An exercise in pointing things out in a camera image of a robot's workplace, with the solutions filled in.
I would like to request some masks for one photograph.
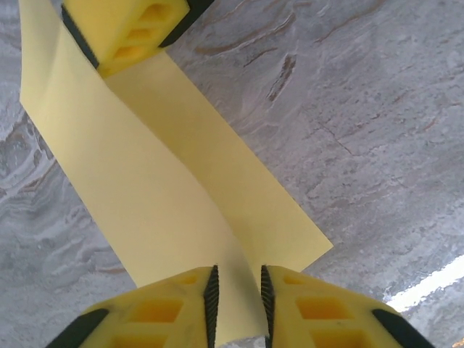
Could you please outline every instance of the black rubber pad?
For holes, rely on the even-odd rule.
[[[78,348],[94,332],[108,315],[109,310],[100,309],[77,317],[46,348]]]
[[[69,12],[67,11],[64,5],[61,6],[61,14],[63,17],[63,23],[66,25],[66,28],[69,30],[73,36],[75,42],[79,45],[80,50],[85,54],[90,63],[94,68],[99,67],[99,61],[96,58],[92,48],[88,45],[86,38],[80,32],[78,26],[74,23],[74,20],[71,18]]]
[[[266,266],[261,267],[261,300],[268,319],[269,337],[266,337],[266,348],[271,348],[273,345],[276,294],[274,293],[273,282]]]
[[[165,40],[159,47],[168,47],[174,44],[187,29],[199,19],[203,12],[213,3],[214,0],[187,0],[190,11],[186,16],[177,24],[177,26],[166,36]]]
[[[211,270],[210,278],[203,293],[203,299],[208,348],[215,348],[219,306],[219,272],[217,265]]]
[[[386,310],[373,310],[372,313],[401,347],[434,348],[403,317]]]

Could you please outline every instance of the marble surface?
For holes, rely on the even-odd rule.
[[[333,242],[305,272],[388,302],[437,347],[464,337],[463,13],[463,0],[216,0],[170,49]],[[17,2],[1,0],[4,348],[43,347],[133,288],[18,102],[20,57]]]

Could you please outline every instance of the yellow 3d-printed part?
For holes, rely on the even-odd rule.
[[[384,303],[278,266],[262,268],[269,348],[433,348]]]
[[[106,77],[162,51],[159,45],[187,15],[189,4],[187,0],[65,0],[63,9],[92,50],[100,75]]]
[[[88,308],[48,348],[212,348],[218,268],[196,268]]]

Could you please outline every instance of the gray stone surface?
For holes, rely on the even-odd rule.
[[[0,342],[39,347],[133,283],[18,102],[16,0],[0,48]],[[464,337],[463,0],[216,0],[170,54],[334,243],[307,273]]]

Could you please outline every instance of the black rubber strip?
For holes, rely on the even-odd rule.
[[[77,317],[46,348],[78,348],[94,332],[108,315],[109,310],[100,309]]]
[[[268,268],[263,265],[261,267],[261,300],[266,310],[266,318],[268,319],[269,336],[265,338],[266,348],[271,348],[273,345],[274,336],[274,310],[276,308],[276,294],[272,279],[270,278]]]
[[[199,19],[203,12],[213,3],[214,0],[187,0],[190,11],[177,24],[177,26],[166,36],[165,40],[159,45],[160,48],[168,47],[174,44],[187,29]]]
[[[434,348],[403,317],[386,310],[373,310],[372,313],[382,326],[403,348]]]
[[[211,270],[210,278],[203,293],[203,300],[208,348],[215,348],[219,305],[219,272],[217,265]]]
[[[74,20],[71,18],[70,13],[67,11],[64,5],[61,6],[61,14],[63,17],[63,23],[66,25],[66,28],[73,36],[75,42],[79,45],[80,50],[85,54],[94,68],[98,68],[100,65],[98,59],[96,58],[92,48],[88,45],[86,38],[84,38],[80,32],[78,26],[75,24]]]

